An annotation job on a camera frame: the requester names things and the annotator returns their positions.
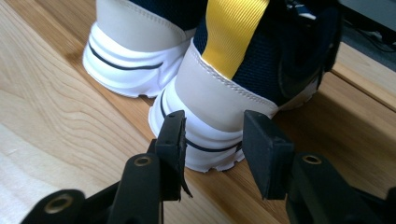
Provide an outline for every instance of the wooden table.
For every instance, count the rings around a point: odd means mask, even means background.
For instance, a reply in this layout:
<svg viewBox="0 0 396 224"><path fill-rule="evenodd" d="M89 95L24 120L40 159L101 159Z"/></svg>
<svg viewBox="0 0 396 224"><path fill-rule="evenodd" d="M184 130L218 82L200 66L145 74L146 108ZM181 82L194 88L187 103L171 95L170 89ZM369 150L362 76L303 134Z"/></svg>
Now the wooden table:
<svg viewBox="0 0 396 224"><path fill-rule="evenodd" d="M152 99L98 85L81 65L94 0L0 0L0 223L17 223L58 189L93 195L154 136ZM396 75L343 45L305 106L275 122L298 151L327 157L346 181L384 198L396 186ZM165 204L167 223L288 223L261 200L246 161L186 171L193 199Z"/></svg>

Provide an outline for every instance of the shoe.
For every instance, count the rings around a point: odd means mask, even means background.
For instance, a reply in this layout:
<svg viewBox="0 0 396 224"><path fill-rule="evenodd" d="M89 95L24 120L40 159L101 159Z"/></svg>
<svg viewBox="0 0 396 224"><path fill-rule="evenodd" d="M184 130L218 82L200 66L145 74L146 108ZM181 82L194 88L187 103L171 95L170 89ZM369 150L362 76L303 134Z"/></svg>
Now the shoe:
<svg viewBox="0 0 396 224"><path fill-rule="evenodd" d="M97 0L85 69L121 95L158 95L177 73L205 6L205 0Z"/></svg>
<svg viewBox="0 0 396 224"><path fill-rule="evenodd" d="M335 61L336 1L248 2L209 0L176 77L149 111L155 134L165 115L185 111L186 166L195 171L228 170L244 159L244 111L271 118L302 105Z"/></svg>

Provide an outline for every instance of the yellow pull tab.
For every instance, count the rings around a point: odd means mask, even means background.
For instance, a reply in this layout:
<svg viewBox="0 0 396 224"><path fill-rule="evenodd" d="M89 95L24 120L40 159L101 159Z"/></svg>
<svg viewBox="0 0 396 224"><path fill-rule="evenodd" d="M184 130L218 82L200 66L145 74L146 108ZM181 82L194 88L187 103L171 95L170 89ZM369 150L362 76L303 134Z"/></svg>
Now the yellow pull tab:
<svg viewBox="0 0 396 224"><path fill-rule="evenodd" d="M268 4L269 0L209 0L202 58L232 79Z"/></svg>

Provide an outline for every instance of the screw hole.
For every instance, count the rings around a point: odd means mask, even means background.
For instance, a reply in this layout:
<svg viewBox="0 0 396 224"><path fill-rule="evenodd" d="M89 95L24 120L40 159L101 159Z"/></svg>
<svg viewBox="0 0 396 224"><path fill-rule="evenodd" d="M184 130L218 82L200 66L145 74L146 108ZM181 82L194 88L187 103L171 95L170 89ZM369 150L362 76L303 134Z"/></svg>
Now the screw hole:
<svg viewBox="0 0 396 224"><path fill-rule="evenodd" d="M147 156L143 156L134 160L134 165L136 166L145 166L151 163L151 158Z"/></svg>
<svg viewBox="0 0 396 224"><path fill-rule="evenodd" d="M309 164L314 164L314 165L319 165L322 163L321 159L313 156L313 155L307 155L303 157L303 160Z"/></svg>
<svg viewBox="0 0 396 224"><path fill-rule="evenodd" d="M73 197L69 194L62 194L58 197L52 199L49 203L44 207L44 211L48 214L55 214L62 212L65 208L70 206L73 202Z"/></svg>

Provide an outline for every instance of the white shoe sole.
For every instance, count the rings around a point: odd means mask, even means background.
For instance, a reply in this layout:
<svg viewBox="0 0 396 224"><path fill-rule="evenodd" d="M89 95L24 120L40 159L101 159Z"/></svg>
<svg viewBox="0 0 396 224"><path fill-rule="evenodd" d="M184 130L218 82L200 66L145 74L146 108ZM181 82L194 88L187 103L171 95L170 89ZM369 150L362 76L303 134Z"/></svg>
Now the white shoe sole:
<svg viewBox="0 0 396 224"><path fill-rule="evenodd" d="M137 52L119 45L93 24L83 65L101 85L115 93L157 96L180 67L190 40L156 52Z"/></svg>
<svg viewBox="0 0 396 224"><path fill-rule="evenodd" d="M202 122L178 98L175 92L175 79L157 97L148 113L148 123L156 136L163 125L164 117L178 110L184 110L187 118L186 167L199 172L207 172L211 168L224 171L231 169L235 161L245 158L240 145L242 131L221 132Z"/></svg>

